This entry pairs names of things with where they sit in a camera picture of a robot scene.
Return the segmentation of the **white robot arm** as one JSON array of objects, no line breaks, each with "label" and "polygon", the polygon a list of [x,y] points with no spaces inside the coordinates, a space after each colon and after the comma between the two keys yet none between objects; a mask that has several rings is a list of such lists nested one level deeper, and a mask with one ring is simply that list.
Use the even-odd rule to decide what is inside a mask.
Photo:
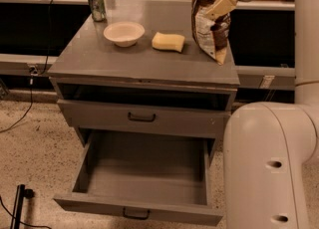
[{"label": "white robot arm", "polygon": [[318,19],[318,0],[295,0],[295,103],[248,104],[228,120],[227,229],[310,229],[302,165],[318,159]]}]

